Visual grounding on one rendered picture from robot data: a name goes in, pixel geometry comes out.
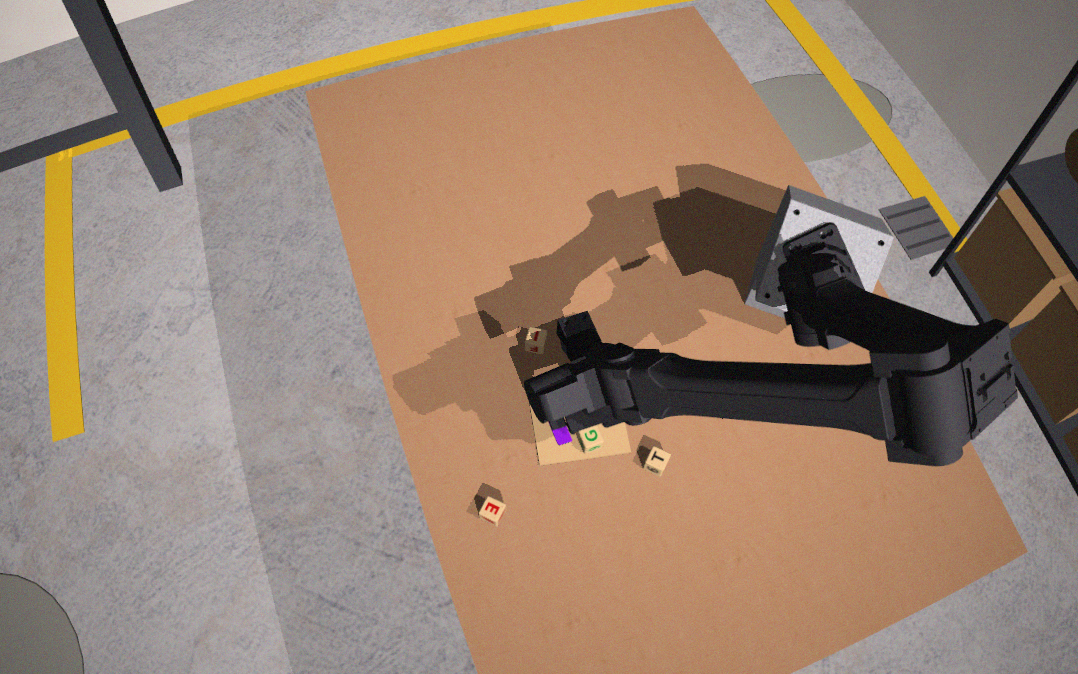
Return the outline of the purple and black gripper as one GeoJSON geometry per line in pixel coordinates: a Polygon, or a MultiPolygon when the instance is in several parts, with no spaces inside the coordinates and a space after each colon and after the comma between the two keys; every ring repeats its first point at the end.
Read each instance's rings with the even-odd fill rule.
{"type": "Polygon", "coordinates": [[[565,419],[563,417],[561,419],[549,422],[551,430],[558,445],[571,442],[572,438],[570,434],[575,435],[575,432],[588,429],[590,427],[599,424],[602,424],[603,427],[605,428],[609,428],[620,423],[623,423],[623,421],[614,418],[610,405],[605,405],[602,409],[598,409],[591,413],[588,413],[586,410],[584,409],[571,415],[566,416],[565,419]]]}

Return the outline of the beige letter block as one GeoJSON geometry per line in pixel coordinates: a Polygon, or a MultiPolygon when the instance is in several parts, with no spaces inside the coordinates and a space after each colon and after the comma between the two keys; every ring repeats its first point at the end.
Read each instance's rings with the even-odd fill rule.
{"type": "Polygon", "coordinates": [[[604,443],[597,425],[579,431],[577,439],[584,454],[602,449],[604,443]]]}
{"type": "Polygon", "coordinates": [[[505,503],[500,503],[490,496],[487,496],[479,511],[479,518],[497,527],[505,515],[505,503]]]}
{"type": "Polygon", "coordinates": [[[661,476],[669,458],[671,453],[653,446],[645,460],[642,469],[653,474],[661,476]]]}
{"type": "Polygon", "coordinates": [[[525,340],[525,350],[543,354],[545,349],[547,330],[529,327],[525,340]]]}

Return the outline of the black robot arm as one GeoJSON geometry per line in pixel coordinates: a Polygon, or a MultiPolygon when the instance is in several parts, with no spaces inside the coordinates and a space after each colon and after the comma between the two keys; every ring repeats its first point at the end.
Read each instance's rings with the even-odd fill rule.
{"type": "Polygon", "coordinates": [[[832,222],[784,243],[783,255],[777,288],[794,343],[832,350],[852,342],[869,350],[871,363],[705,361],[634,350],[602,343],[585,311],[557,322],[570,364],[524,381],[536,417],[545,423],[610,405],[630,426],[690,415],[828,427],[885,441],[889,462],[946,466],[1018,398],[1009,324],[955,324],[866,291],[832,222]]]}

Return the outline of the tan flat mat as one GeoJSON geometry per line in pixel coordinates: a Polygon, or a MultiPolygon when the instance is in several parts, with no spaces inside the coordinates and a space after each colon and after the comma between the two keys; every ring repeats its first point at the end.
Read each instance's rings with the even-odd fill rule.
{"type": "Polygon", "coordinates": [[[549,423],[542,424],[534,414],[531,405],[530,410],[540,466],[631,453],[625,422],[609,428],[605,428],[599,424],[598,427],[604,439],[603,448],[584,454],[577,439],[579,431],[575,432],[575,435],[570,434],[572,437],[571,442],[558,445],[549,423]]]}

